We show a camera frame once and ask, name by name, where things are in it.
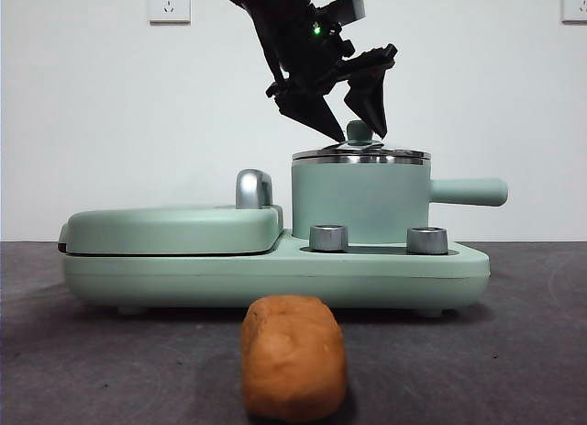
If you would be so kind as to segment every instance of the bread roll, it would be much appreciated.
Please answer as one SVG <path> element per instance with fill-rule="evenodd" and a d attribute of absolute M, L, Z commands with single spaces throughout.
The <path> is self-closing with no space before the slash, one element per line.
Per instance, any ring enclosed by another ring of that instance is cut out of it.
<path fill-rule="evenodd" d="M 242 394 L 251 414 L 289 423 L 334 413 L 347 390 L 342 331 L 313 296 L 267 296 L 242 324 Z"/>

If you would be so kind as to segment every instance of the mini pot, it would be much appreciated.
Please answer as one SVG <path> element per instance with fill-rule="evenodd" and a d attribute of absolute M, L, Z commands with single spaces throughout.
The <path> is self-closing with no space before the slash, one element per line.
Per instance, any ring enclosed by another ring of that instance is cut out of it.
<path fill-rule="evenodd" d="M 349 242 L 403 243 L 409 228 L 428 226 L 430 203 L 499 207 L 501 179 L 430 179 L 430 154 L 386 148 L 362 121 L 346 142 L 293 156 L 293 234 L 314 225 L 344 225 Z"/>

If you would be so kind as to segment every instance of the dark table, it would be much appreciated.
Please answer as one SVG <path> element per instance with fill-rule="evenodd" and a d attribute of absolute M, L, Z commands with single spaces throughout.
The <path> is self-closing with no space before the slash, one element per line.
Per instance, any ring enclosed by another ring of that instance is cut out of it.
<path fill-rule="evenodd" d="M 337 310 L 349 395 L 327 424 L 587 424 L 587 242 L 467 243 L 475 306 Z M 243 309 L 89 308 L 54 243 L 2 244 L 2 424 L 266 424 L 239 397 Z"/>

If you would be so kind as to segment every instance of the green led light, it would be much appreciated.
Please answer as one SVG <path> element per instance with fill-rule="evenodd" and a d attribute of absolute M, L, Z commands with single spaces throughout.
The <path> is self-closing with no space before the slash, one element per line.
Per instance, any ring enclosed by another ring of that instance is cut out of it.
<path fill-rule="evenodd" d="M 314 28 L 313 32 L 316 36 L 318 36 L 322 33 L 322 28 L 320 27 L 320 25 L 318 23 L 314 23 L 314 25 L 312 27 Z"/>

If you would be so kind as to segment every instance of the electrical socket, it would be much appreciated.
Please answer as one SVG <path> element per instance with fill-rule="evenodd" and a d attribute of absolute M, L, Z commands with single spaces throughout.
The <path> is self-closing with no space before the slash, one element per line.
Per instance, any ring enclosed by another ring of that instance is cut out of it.
<path fill-rule="evenodd" d="M 562 0 L 563 23 L 587 23 L 587 0 Z"/>
<path fill-rule="evenodd" d="M 151 23 L 189 23 L 192 18 L 191 0 L 149 0 Z"/>

